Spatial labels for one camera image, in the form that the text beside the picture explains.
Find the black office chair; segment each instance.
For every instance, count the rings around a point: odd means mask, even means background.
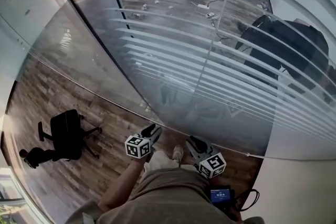
[[[38,135],[40,141],[44,138],[53,142],[58,158],[77,160],[82,155],[82,148],[90,152],[90,154],[99,159],[99,155],[95,154],[84,142],[84,137],[89,138],[89,134],[94,131],[102,132],[102,128],[96,127],[90,131],[84,131],[80,127],[80,121],[84,119],[82,115],[77,113],[76,109],[68,110],[59,114],[50,120],[51,135],[43,131],[42,122],[38,123]]]

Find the glass wall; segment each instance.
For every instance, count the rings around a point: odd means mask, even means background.
[[[165,125],[257,155],[274,134],[309,145],[294,158],[335,157],[335,33],[309,3],[73,2]]]

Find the person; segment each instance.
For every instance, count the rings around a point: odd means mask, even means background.
[[[44,151],[40,147],[34,147],[28,153],[26,150],[20,150],[19,155],[24,159],[24,162],[27,163],[31,168],[36,169],[40,163],[45,163],[49,160],[57,161],[56,151],[46,150]]]
[[[182,146],[175,146],[172,159],[163,151],[156,151],[149,163],[145,162],[146,157],[133,159],[98,203],[87,202],[66,224],[83,223],[84,218],[90,218],[87,223],[96,224],[235,223],[206,194],[209,185],[224,185],[220,177],[207,179],[193,165],[181,165]],[[140,183],[129,199],[143,169]],[[232,213],[231,218],[243,223],[238,212]],[[244,223],[264,222],[251,218]]]
[[[293,28],[303,33],[321,51],[323,51],[325,55],[328,55],[328,43],[321,32],[300,19],[296,19],[293,22],[286,22]],[[336,88],[334,87],[334,85],[316,67],[311,64],[313,63],[320,70],[325,72],[332,81],[336,81],[336,70],[331,65],[329,65],[328,58],[324,56],[323,53],[321,53],[321,51],[319,51],[315,46],[313,46],[311,43],[309,43],[306,39],[300,36],[293,29],[289,28],[287,25],[283,24],[278,20],[272,20],[266,15],[259,17],[252,25],[283,41],[289,47],[286,47],[284,44],[275,40],[271,36],[267,36],[256,29],[253,29],[251,27],[244,29],[245,25],[242,25],[240,23],[237,25],[237,27],[241,32],[243,32],[241,38],[258,45],[260,48],[265,49],[285,60],[286,62],[292,64],[298,70],[305,73],[314,82],[321,85],[330,95],[336,94]],[[236,49],[239,49],[241,46],[242,43],[238,42],[236,45]],[[308,61],[290,48],[304,55],[308,59]],[[295,71],[293,68],[290,68],[283,62],[275,59],[272,56],[267,55],[260,50],[253,48],[251,50],[250,56],[268,64],[271,67],[274,67],[275,69],[283,69],[283,71],[288,72],[292,78],[294,78],[296,81],[298,81],[309,90],[312,90],[316,86],[314,83],[309,81],[307,78]],[[278,80],[277,74],[251,61],[246,60],[244,65],[249,66],[252,69],[255,69],[271,78]],[[265,84],[270,85],[270,83],[266,82],[265,80],[257,78],[253,75],[250,76]],[[304,91],[301,88],[297,87],[295,84],[290,84],[289,87],[301,94],[304,93]],[[323,93],[323,96],[325,102],[331,102],[330,97],[328,97],[325,93]]]

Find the wooden floor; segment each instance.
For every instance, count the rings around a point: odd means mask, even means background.
[[[83,152],[78,161],[48,162],[37,169],[29,168],[18,157],[22,148],[39,146],[52,148],[48,141],[40,142],[37,123],[42,121],[50,133],[50,118],[69,109],[77,109],[85,116],[82,127],[103,128],[94,134],[88,145],[100,154],[94,159]],[[14,90],[4,121],[4,154],[16,175],[39,207],[55,223],[64,223],[67,217],[89,199],[99,199],[127,167],[130,159],[124,153],[123,143],[129,135],[149,122],[125,111],[104,99],[82,89],[55,73],[35,58],[29,58],[23,75]],[[171,155],[176,144],[184,145],[186,136],[164,130],[157,148]],[[250,188],[258,173],[261,160],[229,151],[221,151],[227,162],[222,174],[239,194]],[[185,154],[185,162],[192,160]]]

